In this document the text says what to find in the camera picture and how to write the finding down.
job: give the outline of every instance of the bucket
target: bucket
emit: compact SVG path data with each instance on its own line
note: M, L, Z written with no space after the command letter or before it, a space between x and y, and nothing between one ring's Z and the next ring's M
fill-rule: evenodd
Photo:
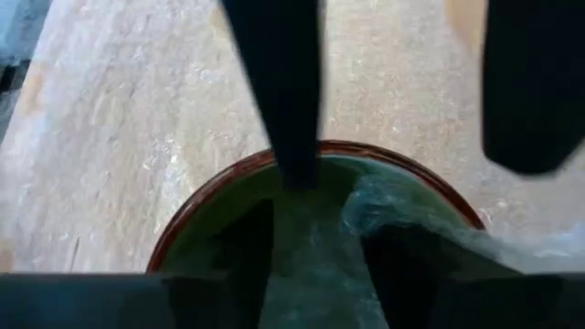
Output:
M477 214L449 184L404 155L365 143L330 140L320 142L319 158L320 186L327 197L339 204L344 203L361 175L393 175L415 185L416 193L427 206L438 208L446 220L484 229ZM231 165L202 185L179 208L156 243L146 271L176 272L177 262L193 249L203 248L203 241L220 232L255 202L282 193L286 192L270 150Z

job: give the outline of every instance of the stone surface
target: stone surface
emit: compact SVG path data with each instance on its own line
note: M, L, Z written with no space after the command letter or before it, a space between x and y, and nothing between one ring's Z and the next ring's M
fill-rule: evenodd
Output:
M442 0L326 10L325 138L427 165L509 240L582 221L582 153L531 181L485 160L477 61ZM0 150L2 263L143 271L183 201L266 146L216 2L55 1Z

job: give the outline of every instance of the concrete floor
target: concrete floor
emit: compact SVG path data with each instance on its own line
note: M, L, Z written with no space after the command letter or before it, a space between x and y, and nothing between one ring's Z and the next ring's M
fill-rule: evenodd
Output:
M335 1L325 39L325 138L427 165L515 243L584 219L583 153L532 181L484 158L442 0ZM183 201L265 147L216 2L56 1L0 150L4 269L142 271Z

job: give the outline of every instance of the brown rim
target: brown rim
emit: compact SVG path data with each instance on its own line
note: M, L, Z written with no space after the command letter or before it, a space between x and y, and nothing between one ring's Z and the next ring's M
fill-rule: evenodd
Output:
M467 201L465 201L455 189L422 164L419 164L402 154L397 154L396 152L365 143L335 140L321 141L319 145L319 153L369 158L406 169L443 196L447 202L463 215L463 218L467 220L467 223L470 226L478 229L485 229L482 220L477 217L475 211L473 211ZM274 157L272 156L272 151L264 150L236 162L209 179L189 197L189 199L171 218L165 231L154 247L153 255L151 256L146 271L153 272L160 269L163 260L166 257L166 253L173 242L175 242L179 232L183 230L189 219L197 213L200 205L207 203L224 186L233 183L240 177L251 175L273 164Z

